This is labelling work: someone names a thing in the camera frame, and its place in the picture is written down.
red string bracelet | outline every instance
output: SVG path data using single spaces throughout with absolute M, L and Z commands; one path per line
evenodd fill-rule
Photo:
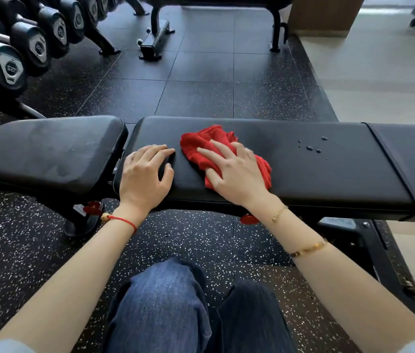
M 103 223 L 103 224 L 105 224 L 105 223 L 109 222 L 111 219 L 118 219 L 118 220 L 122 220 L 123 222 L 126 222 L 127 224 L 132 225 L 132 227 L 134 228 L 134 232 L 133 232 L 133 234 L 135 234 L 135 232 L 137 231 L 137 227 L 134 225 L 134 223 L 133 223 L 133 222 L 131 222 L 131 221 L 129 221 L 129 220 L 127 220 L 127 219 L 120 218 L 120 217 L 118 217 L 118 216 L 113 216 L 113 215 L 111 215 L 111 214 L 109 214 L 109 213 L 103 213 L 103 214 L 101 215 L 101 221 L 102 221 L 102 223 Z

hand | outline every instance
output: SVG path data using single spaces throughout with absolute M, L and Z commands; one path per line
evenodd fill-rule
M 217 193 L 247 209 L 259 197 L 269 194 L 252 150 L 246 149 L 241 143 L 232 142 L 231 145 L 237 149 L 235 155 L 228 146 L 214 140 L 211 142 L 225 158 L 200 147 L 198 152 L 214 162 L 222 172 L 220 177 L 212 168 L 206 170 L 206 176 Z
M 126 158 L 120 185 L 120 207 L 147 215 L 160 204 L 172 186 L 174 171 L 167 163 L 159 181 L 159 168 L 174 152 L 175 149 L 167 149 L 167 145 L 150 145 Z

left hand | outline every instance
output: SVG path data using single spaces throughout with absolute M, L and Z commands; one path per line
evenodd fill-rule
M 120 185 L 120 207 L 137 209 L 147 215 L 160 204 L 172 186 L 174 171 L 167 163 L 159 181 L 159 168 L 174 152 L 175 149 L 168 149 L 167 145 L 150 145 L 126 158 Z

gold bracelet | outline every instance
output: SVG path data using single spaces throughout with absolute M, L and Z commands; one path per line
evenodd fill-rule
M 298 250 L 295 253 L 292 253 L 292 254 L 289 254 L 289 255 L 292 258 L 295 258 L 295 257 L 298 257 L 298 256 L 302 256 L 302 255 L 305 255 L 305 254 L 309 254 L 309 253 L 312 253 L 314 251 L 318 251 L 320 249 L 323 249 L 327 243 L 328 243 L 327 239 L 324 238 L 324 241 L 320 241 L 318 243 L 315 243 L 310 248 Z
M 273 223 L 276 223 L 279 219 L 279 216 L 281 215 L 281 213 L 283 213 L 285 210 L 287 209 L 287 206 L 282 207 L 278 213 L 276 213 L 276 215 L 273 216 L 273 218 L 271 218 L 271 221 Z

finger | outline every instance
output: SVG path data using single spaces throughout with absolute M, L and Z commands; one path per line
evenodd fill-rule
M 251 149 L 245 148 L 245 151 L 249 159 L 251 159 L 252 161 L 256 161 L 255 153 Z
M 142 155 L 143 155 L 143 154 L 145 154 L 145 153 L 146 153 L 146 151 L 147 151 L 149 148 L 153 147 L 153 146 L 155 146 L 155 145 L 148 145 L 148 146 L 144 146 L 143 148 L 138 149 L 138 150 L 136 151 L 136 153 L 135 153 L 135 155 L 134 155 L 134 159 L 133 159 L 132 161 L 133 161 L 133 162 L 138 162 L 138 161 L 141 159 Z
M 175 149 L 160 150 L 159 152 L 157 152 L 155 154 L 155 156 L 152 158 L 152 160 L 150 160 L 150 164 L 153 165 L 154 167 L 159 168 L 162 165 L 165 158 L 167 158 L 168 156 L 170 156 L 174 152 L 175 152 Z
M 237 157 L 241 159 L 248 159 L 248 154 L 246 153 L 245 146 L 239 142 L 231 142 L 231 145 L 237 150 Z
M 219 149 L 219 151 L 224 155 L 226 159 L 232 159 L 235 157 L 235 154 L 232 152 L 232 150 L 223 143 L 217 142 L 215 140 L 211 140 L 211 143 Z
M 142 155 L 141 161 L 149 162 L 155 156 L 157 152 L 160 150 L 164 150 L 167 148 L 167 145 L 155 145 L 149 148 L 145 154 Z
M 225 163 L 225 158 L 219 155 L 218 153 L 215 153 L 211 150 L 206 150 L 201 147 L 197 148 L 198 152 L 202 154 L 204 157 L 206 157 L 208 160 L 211 160 L 214 162 L 219 168 L 222 168 L 222 166 Z
M 216 188 L 222 182 L 222 177 L 220 177 L 212 168 L 206 169 L 206 177 L 211 181 L 211 184 L 214 188 Z
M 130 154 L 128 157 L 126 157 L 126 159 L 124 160 L 124 166 L 129 166 L 134 160 L 134 156 L 135 156 L 135 151 L 132 154 Z
M 163 171 L 162 180 L 160 181 L 162 183 L 162 186 L 164 186 L 167 189 L 170 189 L 172 187 L 174 175 L 175 171 L 173 170 L 172 165 L 167 163 L 165 165 L 165 170 Z

